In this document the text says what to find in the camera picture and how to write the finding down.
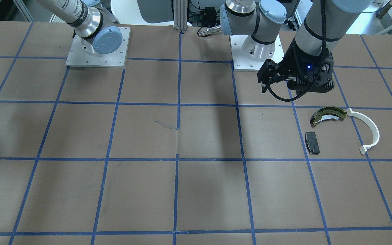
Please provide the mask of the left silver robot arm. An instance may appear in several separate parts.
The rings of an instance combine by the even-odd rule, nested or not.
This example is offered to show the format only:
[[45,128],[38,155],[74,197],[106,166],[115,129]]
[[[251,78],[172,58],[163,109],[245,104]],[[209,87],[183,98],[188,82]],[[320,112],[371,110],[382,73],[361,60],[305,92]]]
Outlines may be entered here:
[[227,0],[220,7],[224,35],[244,35],[243,52],[262,62],[257,82],[274,95],[271,85],[286,82],[299,98],[305,93],[333,90],[332,50],[370,0],[314,0],[280,62],[270,59],[281,27],[288,18],[277,0]]

